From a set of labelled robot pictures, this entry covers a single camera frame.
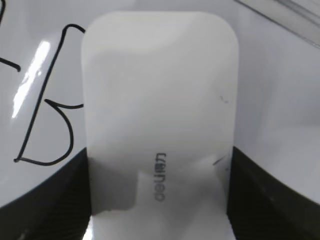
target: black drawn line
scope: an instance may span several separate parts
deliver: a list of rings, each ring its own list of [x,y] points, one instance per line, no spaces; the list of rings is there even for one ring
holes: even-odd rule
[[[68,127],[69,137],[70,137],[69,148],[67,149],[67,151],[65,152],[64,155],[62,155],[58,159],[56,159],[54,161],[51,161],[51,162],[41,162],[41,161],[36,161],[36,160],[32,160],[32,159],[26,158],[26,157],[21,157],[20,159],[15,159],[15,162],[24,161],[24,162],[28,162],[28,163],[31,163],[31,164],[41,165],[41,166],[52,166],[52,165],[55,165],[55,164],[61,162],[66,157],[68,157],[69,154],[72,152],[72,149],[74,148],[75,139],[74,139],[74,131],[72,129],[72,125],[71,125],[68,117],[65,115],[65,113],[60,108],[64,108],[64,109],[80,109],[80,108],[83,108],[84,105],[80,104],[80,105],[76,105],[76,106],[69,106],[69,105],[64,105],[64,104],[57,103],[57,102],[49,100],[49,99],[45,99],[44,101],[50,107],[52,107],[54,110],[56,110],[60,114],[60,116],[63,118],[63,120],[65,121],[65,123],[66,123],[66,125]]]
[[[215,161],[212,165],[215,166],[217,165],[218,163],[220,163],[222,160],[224,159],[224,156],[220,159],[218,159],[217,161]]]
[[[1,26],[1,23],[2,23],[2,18],[4,17],[4,14],[5,14],[5,10],[6,10],[6,1],[5,0],[1,0],[1,10],[0,10],[0,26]],[[6,64],[14,69],[16,69],[18,72],[21,71],[21,67],[12,62],[12,61],[9,61],[9,60],[6,60],[2,57],[0,57],[0,63],[3,63],[3,64]]]
[[[65,123],[68,126],[69,134],[70,134],[70,145],[69,145],[69,148],[68,148],[67,152],[63,156],[59,157],[57,160],[54,160],[52,162],[40,162],[40,161],[35,161],[35,160],[31,160],[29,158],[23,157],[23,154],[25,152],[25,149],[26,149],[26,146],[27,146],[27,143],[28,143],[32,128],[34,126],[34,123],[35,123],[35,120],[36,120],[36,117],[37,117],[37,114],[38,114],[38,110],[39,110],[43,95],[45,93],[45,89],[46,89],[47,83],[49,81],[51,72],[52,72],[52,70],[53,70],[53,68],[55,66],[56,61],[57,61],[58,55],[60,53],[60,50],[61,50],[61,48],[62,48],[62,46],[64,44],[65,37],[66,37],[66,34],[67,34],[67,30],[69,28],[78,29],[82,33],[85,33],[85,31],[86,31],[84,28],[82,28],[81,26],[79,26],[77,24],[68,24],[63,28],[59,45],[58,45],[58,47],[57,47],[57,49],[55,51],[55,54],[53,56],[53,59],[52,59],[51,64],[49,66],[49,69],[48,69],[48,71],[47,71],[47,73],[45,75],[45,78],[44,78],[44,81],[43,81],[43,84],[42,84],[38,99],[36,101],[36,105],[35,105],[32,117],[31,117],[31,120],[30,120],[29,127],[28,127],[28,129],[26,131],[26,134],[25,134],[25,137],[24,137],[24,140],[23,140],[23,143],[22,143],[22,147],[20,149],[20,152],[19,152],[17,158],[14,159],[15,163],[17,163],[19,161],[25,161],[25,162],[28,162],[28,163],[37,164],[37,165],[41,165],[41,166],[51,166],[51,165],[54,165],[54,164],[57,164],[57,163],[61,162],[65,158],[67,158],[69,156],[69,154],[71,153],[72,149],[73,149],[73,146],[74,146],[74,135],[73,135],[72,126],[71,126],[70,121],[68,120],[67,116],[59,108],[79,109],[79,108],[82,108],[84,105],[80,104],[80,105],[76,105],[76,106],[69,106],[69,105],[63,105],[63,104],[56,103],[54,101],[46,99],[45,102],[47,104],[49,104],[52,108],[54,108],[61,115],[61,117],[64,119]]]
[[[0,57],[0,63],[6,64],[6,65],[16,69],[18,72],[21,71],[21,67],[18,64],[14,63],[12,61],[6,60],[2,57]]]

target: white surface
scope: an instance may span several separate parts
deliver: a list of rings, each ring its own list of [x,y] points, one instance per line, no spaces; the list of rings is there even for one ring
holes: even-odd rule
[[[213,164],[230,162],[238,61],[233,30],[212,14],[115,12],[89,26],[81,63],[96,240],[227,238]]]
[[[320,191],[316,190],[320,183],[317,148],[304,152],[303,159],[291,156],[289,148],[284,148],[281,155],[272,155],[272,160],[262,155],[264,150],[258,150],[270,147],[266,139],[275,143],[278,131],[287,129],[291,134],[283,135],[274,151],[300,139],[294,128],[319,128],[319,49],[233,0],[10,0],[0,26],[0,57],[20,64],[22,69],[17,73],[0,63],[0,206],[36,187],[66,163],[40,167],[13,162],[62,28],[69,23],[86,28],[99,15],[114,10],[203,11],[227,20],[236,32],[240,49],[235,145],[283,183],[320,203]],[[45,98],[70,105],[82,103],[81,38],[76,30],[67,34]],[[50,43],[50,50],[41,65],[41,75],[35,76],[19,113],[12,119],[13,99],[42,41]],[[85,146],[82,111],[65,110],[75,132],[70,157]],[[41,128],[48,123],[51,127]],[[29,157],[49,161],[66,150],[65,123],[45,103],[34,126],[26,148]]]

